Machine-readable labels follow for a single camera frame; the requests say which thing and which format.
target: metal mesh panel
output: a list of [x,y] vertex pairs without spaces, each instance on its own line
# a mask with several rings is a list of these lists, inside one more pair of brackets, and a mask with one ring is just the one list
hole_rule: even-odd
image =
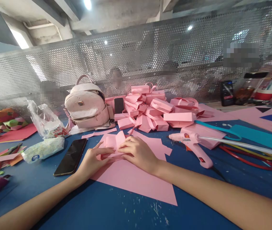
[[[84,73],[106,97],[152,82],[168,99],[217,101],[220,81],[233,80],[237,88],[251,70],[223,67],[224,43],[258,43],[262,64],[270,61],[265,65],[269,71],[272,44],[266,46],[266,41],[272,42],[271,31],[272,2],[267,2],[0,54],[0,108],[13,107],[27,116],[26,99],[31,99],[66,119],[65,97]],[[121,87],[111,86],[111,70],[122,73]]]

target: smartphone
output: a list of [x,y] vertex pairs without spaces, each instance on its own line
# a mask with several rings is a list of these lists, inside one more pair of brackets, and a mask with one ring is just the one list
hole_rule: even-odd
[[84,152],[86,143],[86,138],[74,140],[53,176],[64,176],[75,173]]
[[122,97],[114,99],[114,110],[116,114],[122,113],[124,110],[124,101]]
[[235,103],[232,81],[228,80],[221,82],[220,94],[222,106],[229,106]]

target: plastic bag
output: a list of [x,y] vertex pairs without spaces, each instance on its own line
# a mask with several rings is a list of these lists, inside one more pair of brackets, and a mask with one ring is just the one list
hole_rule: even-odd
[[64,148],[63,137],[44,139],[21,153],[23,159],[31,164],[38,159],[46,159]]
[[37,106],[34,101],[28,100],[27,102],[31,119],[43,139],[67,137],[69,135],[63,123],[46,104]]

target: table surface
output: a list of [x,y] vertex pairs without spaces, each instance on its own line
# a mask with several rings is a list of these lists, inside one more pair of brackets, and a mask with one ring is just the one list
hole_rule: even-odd
[[[222,124],[239,124],[261,130],[240,120],[209,122],[209,124],[223,128],[229,126]],[[177,145],[172,146],[166,136],[177,132],[179,129],[141,133],[148,137],[161,138],[164,145],[173,149],[171,156],[166,156],[168,162],[221,180],[212,170],[201,167],[192,152],[186,152]],[[5,174],[10,174],[12,177],[0,192],[0,216],[66,179],[68,176],[54,177],[53,173],[72,141],[80,139],[82,135],[83,133],[66,138],[65,148],[45,160],[33,164],[22,161],[13,167],[4,168]],[[84,153],[88,148],[94,147],[101,138],[102,136],[89,138]],[[23,145],[29,147],[40,141],[42,141],[41,137],[35,133],[23,141]],[[243,141],[259,145],[245,139]],[[0,152],[16,145],[17,142],[2,143]],[[272,198],[272,171],[244,164],[219,148],[214,150],[202,148],[211,157],[214,166],[232,184]],[[258,160],[251,159],[251,161],[258,163]],[[34,229],[239,229],[219,213],[176,186],[174,192],[178,206],[89,180],[64,198],[36,224]],[[154,211],[154,205],[158,207],[158,214]]]

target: hand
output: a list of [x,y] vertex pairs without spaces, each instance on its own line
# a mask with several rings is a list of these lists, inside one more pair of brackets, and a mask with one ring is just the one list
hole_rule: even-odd
[[87,150],[83,161],[75,172],[75,176],[82,184],[112,159],[111,157],[101,161],[97,159],[97,155],[114,153],[113,147],[99,148],[102,143],[103,142],[99,142],[93,149]]
[[130,153],[122,155],[129,162],[150,174],[155,174],[158,169],[159,159],[154,155],[150,147],[139,137],[129,136],[118,149],[118,152]]

